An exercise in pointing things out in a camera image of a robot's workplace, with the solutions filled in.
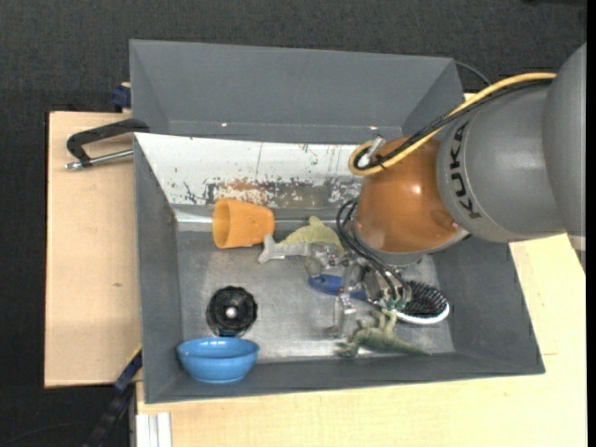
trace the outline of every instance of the blue bowl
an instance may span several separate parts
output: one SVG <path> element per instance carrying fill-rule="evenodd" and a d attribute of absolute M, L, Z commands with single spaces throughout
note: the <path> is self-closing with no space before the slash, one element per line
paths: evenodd
<path fill-rule="evenodd" d="M 259 345 L 242 338 L 197 338 L 176 348 L 186 371 L 203 383 L 239 381 L 254 366 Z"/>

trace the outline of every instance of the rust stain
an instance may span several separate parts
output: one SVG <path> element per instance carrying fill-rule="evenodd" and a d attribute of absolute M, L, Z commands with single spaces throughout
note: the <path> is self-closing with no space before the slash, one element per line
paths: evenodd
<path fill-rule="evenodd" d="M 360 182 L 351 177 L 329 178 L 323 181 L 290 178 L 282 181 L 255 181 L 249 178 L 211 179 L 203 183 L 203 200 L 213 204 L 219 198 L 230 197 L 271 208 L 326 208 L 339 206 L 358 195 Z"/>

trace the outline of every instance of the metal rod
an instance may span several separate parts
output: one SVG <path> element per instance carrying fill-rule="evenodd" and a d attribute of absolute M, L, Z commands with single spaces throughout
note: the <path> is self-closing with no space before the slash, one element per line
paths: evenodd
<path fill-rule="evenodd" d="M 132 156 L 133 154 L 134 154 L 133 150 L 128 149 L 127 151 L 120 151 L 120 152 L 113 153 L 113 154 L 106 154 L 105 156 L 93 157 L 92 159 L 89 160 L 89 164 L 94 166 L 96 164 L 108 162 L 108 161 L 111 161 L 114 159 L 118 159 L 120 157 Z M 80 161 L 70 162 L 68 164 L 64 164 L 64 167 L 67 169 L 82 169 L 83 163 Z"/>

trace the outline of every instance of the yellow cable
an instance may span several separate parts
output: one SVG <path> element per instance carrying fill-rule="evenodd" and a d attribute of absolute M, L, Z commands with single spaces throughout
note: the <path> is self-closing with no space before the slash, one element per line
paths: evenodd
<path fill-rule="evenodd" d="M 478 102 L 480 100 L 483 100 L 487 96 L 493 94 L 495 91 L 498 91 L 499 89 L 505 88 L 507 86 L 511 86 L 511 85 L 514 85 L 514 84 L 517 84 L 517 83 L 524 83 L 524 82 L 528 82 L 528 81 L 540 81 L 540 80 L 543 80 L 543 79 L 552 79 L 555 76 L 556 76 L 556 74 L 554 74 L 554 73 L 527 73 L 527 74 L 518 74 L 516 76 L 512 76 L 512 77 L 509 77 L 509 78 L 506 78 L 506 79 L 502 79 L 501 81 L 497 81 L 496 83 L 494 83 L 493 85 L 489 86 L 488 88 L 485 88 L 482 91 L 476 93 L 474 96 L 472 96 L 471 98 L 467 99 L 465 102 L 463 102 L 462 104 L 460 104 L 459 106 L 457 106 L 448 115 L 452 115 L 453 113 L 456 113 L 458 111 L 462 111 L 462 110 L 466 109 L 467 107 L 469 107 L 471 104 L 474 104 L 475 102 Z M 433 130 L 432 132 L 429 132 L 420 141 L 412 144 L 407 149 L 403 150 L 399 154 L 397 154 L 397 155 L 393 156 L 392 158 L 390 158 L 389 160 L 385 161 L 383 163 L 383 167 L 381 167 L 381 165 L 376 165 L 376 166 L 372 166 L 371 168 L 360 169 L 360 168 L 358 168 L 356 166 L 356 158 L 359 155 L 364 154 L 364 152 L 369 147 L 371 147 L 373 145 L 373 141 L 367 141 L 364 144 L 361 144 L 360 146 L 358 146 L 354 150 L 354 152 L 352 152 L 352 155 L 350 156 L 349 161 L 347 163 L 348 164 L 348 167 L 350 169 L 350 172 L 352 172 L 354 175 L 366 177 L 368 175 L 376 174 L 377 172 L 380 172 L 381 170 L 390 168 L 394 164 L 397 164 L 398 162 L 400 162 L 401 160 L 403 160 L 404 157 L 406 157 L 407 155 L 411 154 L 418 147 L 420 147 L 423 144 L 425 144 L 428 140 L 430 140 L 435 134 L 437 134 L 443 128 L 444 128 L 444 126 L 441 126 L 440 128 L 437 128 L 437 129 Z"/>

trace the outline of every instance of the kuka logo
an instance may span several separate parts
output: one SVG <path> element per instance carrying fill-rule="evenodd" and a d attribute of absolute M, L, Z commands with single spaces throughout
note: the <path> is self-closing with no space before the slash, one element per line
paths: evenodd
<path fill-rule="evenodd" d="M 449 165 L 449 169 L 452 171 L 451 180 L 454 181 L 455 195 L 459 199 L 460 205 L 466 209 L 467 216 L 470 219 L 478 219 L 482 215 L 474 210 L 474 203 L 467 194 L 464 176 L 462 176 L 461 173 L 461 163 L 459 162 L 459 154 L 461 152 L 462 141 L 464 139 L 464 130 L 466 129 L 468 122 L 469 121 L 466 121 L 464 125 L 458 128 L 455 132 L 454 144 L 452 145 L 451 151 L 449 153 L 451 156 L 451 164 Z"/>

